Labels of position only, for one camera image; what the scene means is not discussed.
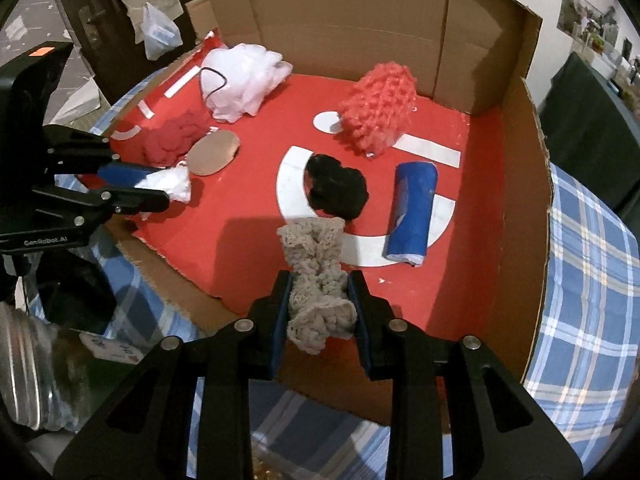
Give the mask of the red plush towel toy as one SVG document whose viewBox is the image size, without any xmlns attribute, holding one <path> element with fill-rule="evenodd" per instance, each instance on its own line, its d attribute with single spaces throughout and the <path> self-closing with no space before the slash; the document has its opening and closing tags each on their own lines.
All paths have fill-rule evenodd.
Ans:
<svg viewBox="0 0 640 480">
<path fill-rule="evenodd" d="M 172 167 L 209 132 L 206 113 L 186 112 L 151 130 L 143 142 L 143 156 L 153 167 Z"/>
</svg>

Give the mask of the white cloth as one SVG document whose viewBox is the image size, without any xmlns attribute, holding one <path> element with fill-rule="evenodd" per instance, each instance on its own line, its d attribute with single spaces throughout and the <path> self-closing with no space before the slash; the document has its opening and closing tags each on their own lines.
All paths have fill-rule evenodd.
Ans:
<svg viewBox="0 0 640 480">
<path fill-rule="evenodd" d="M 190 203 L 192 197 L 190 171 L 184 165 L 152 172 L 134 187 L 165 192 L 171 202 L 182 204 Z"/>
</svg>

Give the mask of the round brown powder puff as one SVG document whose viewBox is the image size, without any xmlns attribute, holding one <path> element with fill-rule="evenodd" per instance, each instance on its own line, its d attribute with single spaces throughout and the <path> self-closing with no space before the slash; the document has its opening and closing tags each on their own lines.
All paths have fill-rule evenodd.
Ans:
<svg viewBox="0 0 640 480">
<path fill-rule="evenodd" d="M 216 174 L 232 162 L 240 145 L 240 138 L 230 130 L 207 133 L 186 153 L 186 166 L 199 177 Z"/>
</svg>

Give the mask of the cream crochet scrunchie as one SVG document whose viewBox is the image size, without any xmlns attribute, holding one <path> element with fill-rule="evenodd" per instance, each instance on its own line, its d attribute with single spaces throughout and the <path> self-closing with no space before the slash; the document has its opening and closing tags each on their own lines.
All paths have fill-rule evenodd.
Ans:
<svg viewBox="0 0 640 480">
<path fill-rule="evenodd" d="M 357 321 L 346 296 L 347 272 L 341 266 L 345 221 L 305 218 L 277 229 L 284 258 L 293 272 L 288 297 L 288 339 L 316 356 L 331 338 L 347 339 Z"/>
</svg>

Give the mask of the white mesh bath pouf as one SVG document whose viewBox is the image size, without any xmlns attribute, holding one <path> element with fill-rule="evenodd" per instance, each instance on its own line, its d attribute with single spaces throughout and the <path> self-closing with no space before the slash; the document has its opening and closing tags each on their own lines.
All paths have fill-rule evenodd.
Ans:
<svg viewBox="0 0 640 480">
<path fill-rule="evenodd" d="M 292 74 L 281 53 L 260 44 L 209 51 L 200 69 L 203 103 L 217 122 L 255 117 L 262 101 Z"/>
</svg>

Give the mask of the blue cloth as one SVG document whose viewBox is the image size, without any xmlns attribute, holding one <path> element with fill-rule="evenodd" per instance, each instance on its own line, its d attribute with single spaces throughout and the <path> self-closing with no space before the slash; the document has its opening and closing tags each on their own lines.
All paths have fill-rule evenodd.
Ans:
<svg viewBox="0 0 640 480">
<path fill-rule="evenodd" d="M 385 259 L 410 266 L 424 263 L 437 178 L 437 169 L 431 162 L 403 162 L 397 166 Z"/>
</svg>

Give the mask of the black fluffy scrunchie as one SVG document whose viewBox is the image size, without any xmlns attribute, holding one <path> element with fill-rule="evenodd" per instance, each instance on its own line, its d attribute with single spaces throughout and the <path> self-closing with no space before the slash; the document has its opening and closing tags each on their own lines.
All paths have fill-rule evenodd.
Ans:
<svg viewBox="0 0 640 480">
<path fill-rule="evenodd" d="M 357 219 L 369 199 L 367 181 L 355 168 L 326 154 L 313 154 L 305 166 L 309 206 L 345 221 Z"/>
</svg>

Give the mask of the red knitted pom ball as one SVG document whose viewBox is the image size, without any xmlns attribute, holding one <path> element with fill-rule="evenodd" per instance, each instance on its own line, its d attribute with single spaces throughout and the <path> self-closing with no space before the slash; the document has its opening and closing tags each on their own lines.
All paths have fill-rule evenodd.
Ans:
<svg viewBox="0 0 640 480">
<path fill-rule="evenodd" d="M 337 105 L 346 143 L 375 158 L 391 148 L 410 124 L 416 107 L 416 78 L 405 65 L 376 64 Z"/>
</svg>

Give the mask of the blue plaid tablecloth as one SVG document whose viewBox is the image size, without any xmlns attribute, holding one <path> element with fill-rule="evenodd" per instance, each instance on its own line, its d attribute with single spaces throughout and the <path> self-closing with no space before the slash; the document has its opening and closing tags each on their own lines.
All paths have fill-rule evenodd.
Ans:
<svg viewBox="0 0 640 480">
<path fill-rule="evenodd" d="M 243 314 L 284 268 L 277 173 L 286 155 L 330 154 L 361 170 L 370 193 L 348 236 L 367 249 L 390 221 L 394 173 L 411 154 L 349 151 L 312 120 L 334 110 L 346 80 L 293 75 L 255 117 L 233 127 L 231 165 L 196 179 L 190 204 L 100 229 L 81 255 L 97 263 L 118 305 L 107 336 L 146 347 L 191 339 Z M 452 209 L 430 227 L 415 268 L 373 258 L 370 292 L 435 337 L 489 344 L 558 426 L 585 467 L 605 452 L 639 349 L 639 256 L 631 232 L 577 180 L 550 164 L 523 88 L 480 116 L 418 99 L 417 139 L 457 152 L 439 165 Z"/>
</svg>

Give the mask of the dark brown door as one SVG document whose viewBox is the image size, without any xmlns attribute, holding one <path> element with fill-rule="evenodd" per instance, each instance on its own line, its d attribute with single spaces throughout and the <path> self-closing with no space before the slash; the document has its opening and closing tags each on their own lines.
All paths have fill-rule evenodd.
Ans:
<svg viewBox="0 0 640 480">
<path fill-rule="evenodd" d="M 190 18 L 176 19 L 183 45 L 157 61 L 145 57 L 143 44 L 134 41 L 134 25 L 122 0 L 60 0 L 82 56 L 110 103 L 156 70 L 174 62 L 196 44 Z"/>
</svg>

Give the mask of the white plastic bag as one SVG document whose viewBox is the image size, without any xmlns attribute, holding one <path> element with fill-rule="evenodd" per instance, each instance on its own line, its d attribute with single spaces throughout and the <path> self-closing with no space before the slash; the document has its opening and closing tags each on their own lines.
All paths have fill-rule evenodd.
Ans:
<svg viewBox="0 0 640 480">
<path fill-rule="evenodd" d="M 141 23 L 145 56 L 157 61 L 164 54 L 183 45 L 178 26 L 151 3 L 145 3 Z"/>
</svg>

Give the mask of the cardboard box red lining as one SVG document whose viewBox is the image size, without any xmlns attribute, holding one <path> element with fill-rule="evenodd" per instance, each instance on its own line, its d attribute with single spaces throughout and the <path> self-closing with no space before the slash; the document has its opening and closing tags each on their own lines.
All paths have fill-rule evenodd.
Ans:
<svg viewBox="0 0 640 480">
<path fill-rule="evenodd" d="M 541 20 L 516 0 L 194 0 L 199 35 L 261 44 L 294 72 L 188 206 L 108 229 L 158 294 L 204 328 L 246 313 L 285 266 L 277 230 L 304 216 L 308 153 L 359 169 L 369 200 L 345 263 L 428 334 L 473 334 L 517 378 L 532 360 L 546 285 L 548 155 L 526 87 Z M 409 151 L 367 158 L 314 126 L 373 66 L 416 78 Z"/>
</svg>

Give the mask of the dark covered side table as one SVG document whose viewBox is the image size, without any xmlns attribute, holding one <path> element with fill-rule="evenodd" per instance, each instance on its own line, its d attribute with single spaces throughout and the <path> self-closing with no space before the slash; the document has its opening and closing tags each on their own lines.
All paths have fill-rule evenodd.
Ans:
<svg viewBox="0 0 640 480">
<path fill-rule="evenodd" d="M 616 214 L 639 199 L 639 121 L 606 80 L 572 53 L 540 109 L 550 159 Z"/>
</svg>

